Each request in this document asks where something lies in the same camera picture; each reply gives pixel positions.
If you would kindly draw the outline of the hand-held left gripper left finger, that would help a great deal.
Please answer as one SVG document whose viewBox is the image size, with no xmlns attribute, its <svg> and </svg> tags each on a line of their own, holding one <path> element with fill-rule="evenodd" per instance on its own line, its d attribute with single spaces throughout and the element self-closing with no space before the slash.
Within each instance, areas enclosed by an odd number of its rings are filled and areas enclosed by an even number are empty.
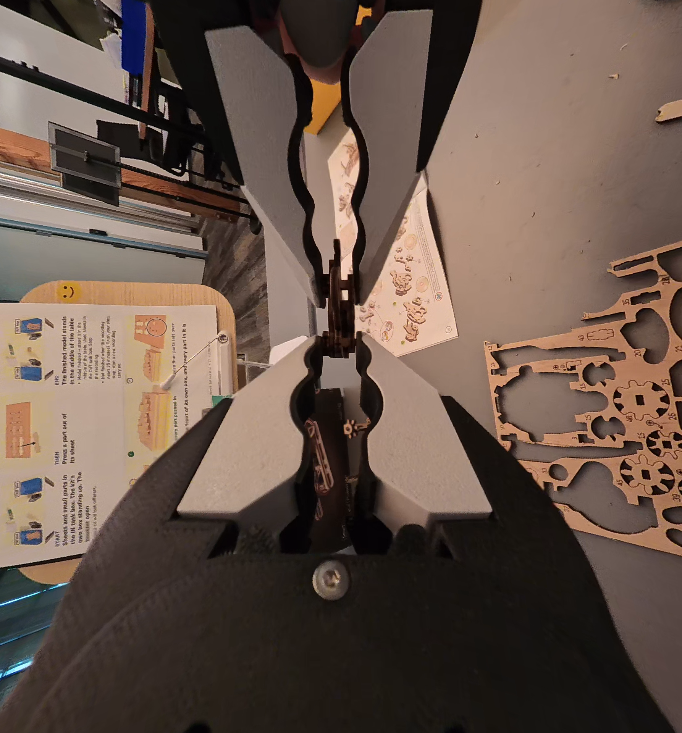
<svg viewBox="0 0 682 733">
<path fill-rule="evenodd" d="M 308 337 L 237 393 L 178 505 L 181 517 L 284 530 L 301 515 L 296 486 L 308 467 L 305 423 L 322 366 L 321 338 Z"/>
</svg>

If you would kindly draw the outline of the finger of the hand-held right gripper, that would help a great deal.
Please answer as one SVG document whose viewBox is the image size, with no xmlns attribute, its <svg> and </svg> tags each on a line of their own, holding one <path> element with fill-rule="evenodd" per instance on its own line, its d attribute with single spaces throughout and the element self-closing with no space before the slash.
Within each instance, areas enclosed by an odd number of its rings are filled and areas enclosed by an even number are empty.
<svg viewBox="0 0 682 733">
<path fill-rule="evenodd" d="M 328 278 L 312 233 L 314 199 L 301 166 L 312 118 L 312 85 L 301 60 L 280 54 L 248 26 L 205 32 L 243 190 L 307 297 L 326 307 Z"/>
<path fill-rule="evenodd" d="M 357 302 L 382 273 L 419 180 L 418 150 L 433 20 L 431 9 L 385 14 L 350 63 L 346 94 L 359 146 L 352 197 Z"/>
</svg>

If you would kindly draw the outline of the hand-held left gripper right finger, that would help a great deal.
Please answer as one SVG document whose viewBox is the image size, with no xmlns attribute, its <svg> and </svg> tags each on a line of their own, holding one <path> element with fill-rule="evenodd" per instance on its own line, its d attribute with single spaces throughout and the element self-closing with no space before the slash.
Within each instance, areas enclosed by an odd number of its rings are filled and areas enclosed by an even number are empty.
<svg viewBox="0 0 682 733">
<path fill-rule="evenodd" d="M 381 396 L 367 431 L 373 515 L 389 530 L 485 519 L 492 508 L 441 395 L 367 334 L 356 363 Z"/>
</svg>

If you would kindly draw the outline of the dark wooden model assembly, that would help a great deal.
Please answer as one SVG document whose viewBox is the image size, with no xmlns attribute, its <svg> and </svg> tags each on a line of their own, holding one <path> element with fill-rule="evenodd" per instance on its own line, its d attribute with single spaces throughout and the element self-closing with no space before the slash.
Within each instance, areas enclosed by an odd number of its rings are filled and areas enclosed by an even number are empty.
<svg viewBox="0 0 682 733">
<path fill-rule="evenodd" d="M 345 274 L 340 254 L 340 241 L 334 239 L 329 272 L 320 282 L 328 318 L 328 327 L 321 339 L 324 355 L 346 359 L 356 348 L 356 280 L 353 273 Z"/>
</svg>

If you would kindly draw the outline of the dark model kit box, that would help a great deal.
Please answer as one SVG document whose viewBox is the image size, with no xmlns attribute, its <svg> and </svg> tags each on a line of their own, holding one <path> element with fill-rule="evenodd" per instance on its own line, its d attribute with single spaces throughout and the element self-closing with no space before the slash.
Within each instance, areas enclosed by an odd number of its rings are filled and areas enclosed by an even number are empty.
<svg viewBox="0 0 682 733">
<path fill-rule="evenodd" d="M 221 411 L 224 418 L 233 399 L 223 399 L 203 411 L 202 422 Z M 343 395 L 340 389 L 316 389 L 315 412 L 305 423 L 309 462 L 296 486 L 301 515 L 284 530 L 240 529 L 223 524 L 209 557 L 240 553 L 354 554 L 349 523 L 356 477 L 351 473 Z"/>
</svg>

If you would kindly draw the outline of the yellow plastic bin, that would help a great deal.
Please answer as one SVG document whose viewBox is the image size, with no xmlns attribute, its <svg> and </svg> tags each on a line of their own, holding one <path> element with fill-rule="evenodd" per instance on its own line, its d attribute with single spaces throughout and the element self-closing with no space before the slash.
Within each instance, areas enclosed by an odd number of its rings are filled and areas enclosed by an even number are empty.
<svg viewBox="0 0 682 733">
<path fill-rule="evenodd" d="M 325 84 L 311 79 L 312 85 L 312 117 L 304 131 L 318 135 L 342 98 L 340 84 Z"/>
</svg>

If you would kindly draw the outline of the white tethered stylus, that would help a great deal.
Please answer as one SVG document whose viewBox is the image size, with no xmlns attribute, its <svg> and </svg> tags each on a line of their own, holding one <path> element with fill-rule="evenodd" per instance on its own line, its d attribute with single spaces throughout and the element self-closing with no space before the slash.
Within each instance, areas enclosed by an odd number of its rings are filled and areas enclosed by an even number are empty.
<svg viewBox="0 0 682 733">
<path fill-rule="evenodd" d="M 230 394 L 233 387 L 233 349 L 229 332 L 226 330 L 219 331 L 198 352 L 185 358 L 175 367 L 170 376 L 160 384 L 161 389 L 168 391 L 178 373 L 185 371 L 189 363 L 204 352 L 208 352 L 210 366 L 217 372 L 217 389 L 219 390 L 217 394 Z"/>
</svg>

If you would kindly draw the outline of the white sign stand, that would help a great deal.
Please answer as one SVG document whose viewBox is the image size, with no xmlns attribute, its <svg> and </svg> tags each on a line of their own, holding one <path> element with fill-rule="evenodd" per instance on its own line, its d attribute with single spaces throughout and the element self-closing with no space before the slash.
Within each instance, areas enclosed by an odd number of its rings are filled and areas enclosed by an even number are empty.
<svg viewBox="0 0 682 733">
<path fill-rule="evenodd" d="M 263 361 L 258 358 L 250 358 L 246 354 L 237 354 L 238 383 L 240 387 L 245 386 L 252 379 L 266 373 L 271 367 L 279 363 L 285 356 L 289 355 L 296 348 L 308 341 L 308 335 L 299 335 L 275 346 L 269 351 L 269 356 Z"/>
</svg>

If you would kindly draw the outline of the blue plastic bin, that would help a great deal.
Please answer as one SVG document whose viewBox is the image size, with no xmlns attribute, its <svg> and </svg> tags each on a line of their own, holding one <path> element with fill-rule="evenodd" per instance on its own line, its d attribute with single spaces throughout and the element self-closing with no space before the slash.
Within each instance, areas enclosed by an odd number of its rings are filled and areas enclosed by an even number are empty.
<svg viewBox="0 0 682 733">
<path fill-rule="evenodd" d="M 132 76 L 141 76 L 147 43 L 147 11 L 144 1 L 121 1 L 121 66 Z"/>
</svg>

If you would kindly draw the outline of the printed assembly instruction sheet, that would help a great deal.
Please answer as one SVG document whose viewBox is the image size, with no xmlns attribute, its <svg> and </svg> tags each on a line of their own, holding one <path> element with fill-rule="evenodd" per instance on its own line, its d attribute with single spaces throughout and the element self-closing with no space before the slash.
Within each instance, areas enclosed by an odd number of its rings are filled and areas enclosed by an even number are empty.
<svg viewBox="0 0 682 733">
<path fill-rule="evenodd" d="M 351 198 L 359 173 L 359 149 L 347 129 L 328 157 L 335 197 L 335 233 L 345 274 L 352 271 L 357 225 Z M 457 337 L 456 318 L 428 212 L 425 174 L 415 188 L 370 297 L 355 310 L 355 331 L 397 357 Z"/>
</svg>

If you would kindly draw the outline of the wooden instruction sign board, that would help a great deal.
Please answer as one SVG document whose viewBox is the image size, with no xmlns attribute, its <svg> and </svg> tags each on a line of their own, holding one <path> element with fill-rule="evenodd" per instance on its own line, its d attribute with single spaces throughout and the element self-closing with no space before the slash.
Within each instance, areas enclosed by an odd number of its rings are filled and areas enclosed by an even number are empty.
<svg viewBox="0 0 682 733">
<path fill-rule="evenodd" d="M 0 303 L 0 570 L 80 557 L 143 473 L 236 387 L 236 318 L 201 285 L 54 282 Z M 233 387 L 208 352 L 226 330 Z"/>
</svg>

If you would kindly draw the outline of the grey framed wall plate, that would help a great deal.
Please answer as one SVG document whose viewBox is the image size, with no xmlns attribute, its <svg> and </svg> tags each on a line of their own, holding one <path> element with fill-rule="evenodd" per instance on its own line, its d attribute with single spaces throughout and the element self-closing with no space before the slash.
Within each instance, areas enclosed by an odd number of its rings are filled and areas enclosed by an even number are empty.
<svg viewBox="0 0 682 733">
<path fill-rule="evenodd" d="M 123 187 L 119 148 L 53 122 L 48 123 L 52 171 L 73 194 L 118 207 Z"/>
</svg>

